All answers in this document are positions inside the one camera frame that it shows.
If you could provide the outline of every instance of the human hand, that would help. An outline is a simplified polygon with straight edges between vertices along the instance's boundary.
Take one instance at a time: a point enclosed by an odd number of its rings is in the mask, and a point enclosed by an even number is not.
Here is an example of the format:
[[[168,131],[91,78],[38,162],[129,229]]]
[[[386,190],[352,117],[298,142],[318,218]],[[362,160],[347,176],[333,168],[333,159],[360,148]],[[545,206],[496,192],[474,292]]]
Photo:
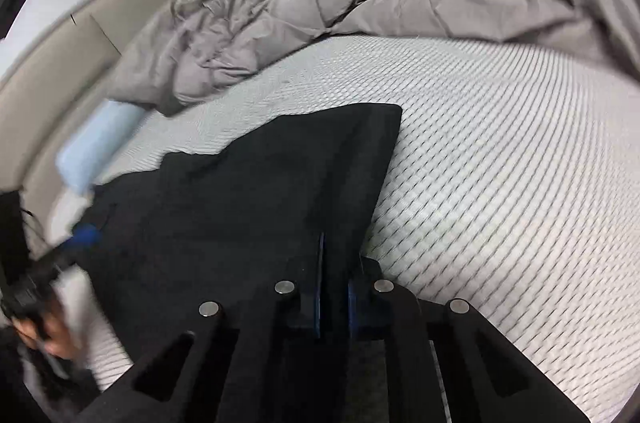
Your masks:
[[[56,296],[49,302],[47,313],[43,314],[42,320],[47,332],[47,340],[44,340],[45,351],[59,358],[74,359],[78,355],[78,348],[66,326],[64,308]],[[38,334],[35,324],[30,320],[15,318],[11,321],[24,345],[36,349]]]

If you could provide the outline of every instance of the black cloth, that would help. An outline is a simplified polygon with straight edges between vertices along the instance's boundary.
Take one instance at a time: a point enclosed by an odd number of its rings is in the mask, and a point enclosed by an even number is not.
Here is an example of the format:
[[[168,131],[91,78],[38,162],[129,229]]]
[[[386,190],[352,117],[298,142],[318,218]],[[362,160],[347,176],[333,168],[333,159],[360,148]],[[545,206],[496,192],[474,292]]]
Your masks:
[[[23,382],[19,345],[13,327],[0,329],[0,411],[6,421],[50,423]]]
[[[220,154],[167,154],[95,191],[101,229],[79,264],[135,361],[203,301],[237,324],[256,287],[315,262],[324,240],[324,330],[347,332],[346,284],[382,187],[402,110],[353,104],[280,116]]]

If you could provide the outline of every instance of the quilted mattress cover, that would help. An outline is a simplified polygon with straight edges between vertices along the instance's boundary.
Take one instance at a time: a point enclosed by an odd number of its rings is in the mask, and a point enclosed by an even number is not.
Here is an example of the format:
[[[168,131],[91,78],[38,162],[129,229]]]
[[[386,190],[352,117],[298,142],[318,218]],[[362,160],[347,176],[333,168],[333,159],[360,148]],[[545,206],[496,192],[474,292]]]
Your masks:
[[[364,255],[421,298],[469,300],[591,421],[611,421],[640,380],[640,85],[623,74],[523,44],[328,38],[150,115],[101,180],[359,101],[404,111]]]

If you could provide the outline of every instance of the headboard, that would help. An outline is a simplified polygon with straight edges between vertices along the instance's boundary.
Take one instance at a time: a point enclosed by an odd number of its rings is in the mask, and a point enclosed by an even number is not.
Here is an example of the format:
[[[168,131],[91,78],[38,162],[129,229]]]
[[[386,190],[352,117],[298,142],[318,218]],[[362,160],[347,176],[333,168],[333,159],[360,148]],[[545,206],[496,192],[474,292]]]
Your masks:
[[[23,188],[43,223],[63,183],[58,150],[105,98],[110,68],[167,0],[88,0],[31,45],[0,82],[0,190]]]

